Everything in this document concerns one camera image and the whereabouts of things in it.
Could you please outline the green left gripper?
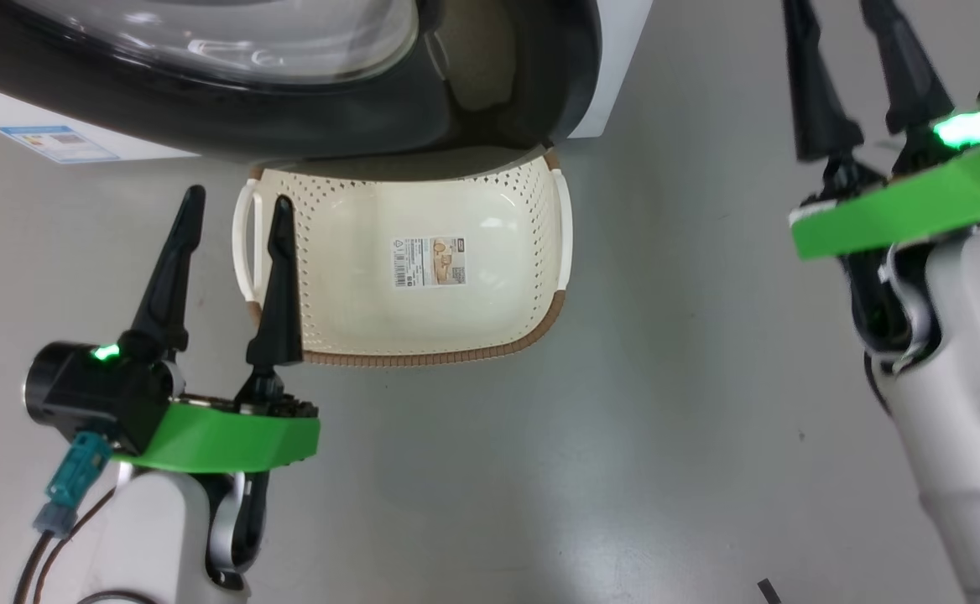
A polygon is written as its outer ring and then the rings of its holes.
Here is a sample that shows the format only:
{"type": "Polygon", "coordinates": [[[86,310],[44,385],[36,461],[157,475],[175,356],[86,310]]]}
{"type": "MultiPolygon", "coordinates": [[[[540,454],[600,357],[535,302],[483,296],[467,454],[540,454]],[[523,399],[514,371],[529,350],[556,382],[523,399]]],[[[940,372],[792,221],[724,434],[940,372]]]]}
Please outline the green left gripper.
{"type": "MultiPolygon", "coordinates": [[[[187,351],[190,263],[200,245],[205,206],[205,187],[188,187],[133,323],[119,336],[124,355],[173,361],[187,351]]],[[[272,370],[303,359],[295,210],[287,195],[276,199],[267,251],[270,278],[258,332],[246,351],[246,361],[256,370],[231,398],[190,393],[171,398],[145,451],[120,450],[115,460],[184,474],[253,474],[316,454],[319,409],[286,393],[272,370]]]]}

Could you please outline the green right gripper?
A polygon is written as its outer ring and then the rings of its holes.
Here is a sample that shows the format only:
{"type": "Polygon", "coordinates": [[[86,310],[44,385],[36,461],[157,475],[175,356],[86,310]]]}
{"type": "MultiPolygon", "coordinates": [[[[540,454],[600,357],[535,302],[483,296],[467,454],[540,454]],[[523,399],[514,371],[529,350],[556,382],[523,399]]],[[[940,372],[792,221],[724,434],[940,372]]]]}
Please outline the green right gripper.
{"type": "MultiPolygon", "coordinates": [[[[878,45],[889,133],[952,114],[954,103],[907,15],[894,1],[863,1],[861,10],[878,45]]],[[[783,1],[782,11],[797,160],[858,148],[863,131],[832,84],[812,3],[783,1]]],[[[790,235],[807,261],[923,241],[973,223],[980,223],[980,150],[847,201],[802,206],[790,213],[790,235]]]]}

